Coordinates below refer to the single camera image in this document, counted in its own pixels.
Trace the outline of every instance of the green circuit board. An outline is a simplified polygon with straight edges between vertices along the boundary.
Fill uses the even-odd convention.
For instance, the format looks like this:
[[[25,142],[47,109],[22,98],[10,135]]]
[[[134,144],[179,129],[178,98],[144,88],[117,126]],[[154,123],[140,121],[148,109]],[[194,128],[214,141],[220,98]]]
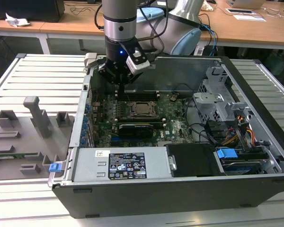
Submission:
[[[121,123],[115,121],[120,115],[120,108],[124,108],[125,113],[129,113],[128,102],[118,102],[114,96],[101,96],[98,107],[94,111],[94,122],[98,130],[96,136],[96,147],[162,147],[168,143],[190,143],[193,136],[189,133],[183,112],[185,103],[183,99],[175,102],[170,101],[171,93],[161,93],[160,99],[154,101],[156,115],[164,117],[164,127],[154,126],[153,135],[146,139],[120,139],[118,136],[118,126]]]

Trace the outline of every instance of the black plastic cover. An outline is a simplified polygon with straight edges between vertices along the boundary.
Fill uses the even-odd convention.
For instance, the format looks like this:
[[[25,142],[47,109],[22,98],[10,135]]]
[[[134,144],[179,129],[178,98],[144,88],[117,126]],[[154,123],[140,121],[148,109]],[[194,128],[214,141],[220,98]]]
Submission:
[[[183,143],[166,145],[168,155],[175,157],[174,177],[220,176],[217,161],[210,144]]]

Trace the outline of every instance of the computer case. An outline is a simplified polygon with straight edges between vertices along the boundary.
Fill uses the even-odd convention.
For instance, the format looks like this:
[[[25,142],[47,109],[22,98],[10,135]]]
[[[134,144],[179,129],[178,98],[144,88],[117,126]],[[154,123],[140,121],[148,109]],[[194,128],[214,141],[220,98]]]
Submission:
[[[63,0],[0,0],[0,19],[5,19],[7,13],[28,21],[58,22],[64,10]]]

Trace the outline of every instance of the metal slotted platform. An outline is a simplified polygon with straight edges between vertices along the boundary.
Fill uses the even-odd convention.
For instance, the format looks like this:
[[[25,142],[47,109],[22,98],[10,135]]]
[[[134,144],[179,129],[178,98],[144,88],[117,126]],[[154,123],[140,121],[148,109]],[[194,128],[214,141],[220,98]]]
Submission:
[[[231,61],[284,130],[284,87],[262,64],[256,64],[253,60]],[[235,86],[233,90],[244,101]]]
[[[39,96],[40,107],[46,109],[49,115],[63,110],[75,115],[84,77],[83,60],[84,56],[77,55],[38,54],[28,54],[23,59],[15,59],[0,79],[0,109],[12,109],[17,116],[27,116],[30,115],[28,109],[22,107],[25,96]],[[253,61],[233,62],[265,105],[268,108],[276,105],[271,113],[284,128],[284,112],[276,111],[284,106],[282,86],[279,87],[266,69]],[[0,227],[47,225],[284,227],[284,192],[256,208],[73,219],[47,186],[47,179],[0,182]]]
[[[30,116],[26,96],[39,96],[49,116],[68,111],[75,116],[84,79],[84,56],[27,54],[16,58],[0,79],[0,110]]]

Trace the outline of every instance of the white paper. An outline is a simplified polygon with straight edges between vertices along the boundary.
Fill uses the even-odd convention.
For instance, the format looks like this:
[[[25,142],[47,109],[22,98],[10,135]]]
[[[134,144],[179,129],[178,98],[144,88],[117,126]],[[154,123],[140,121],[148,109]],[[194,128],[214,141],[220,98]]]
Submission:
[[[233,15],[237,20],[253,20],[253,21],[266,21],[262,17],[248,16],[248,15]]]
[[[158,6],[166,6],[166,2],[164,1],[157,1]]]
[[[9,16],[7,13],[5,15],[6,15],[5,21],[11,26],[18,27],[18,26],[30,25],[30,23],[26,19],[13,18]]]

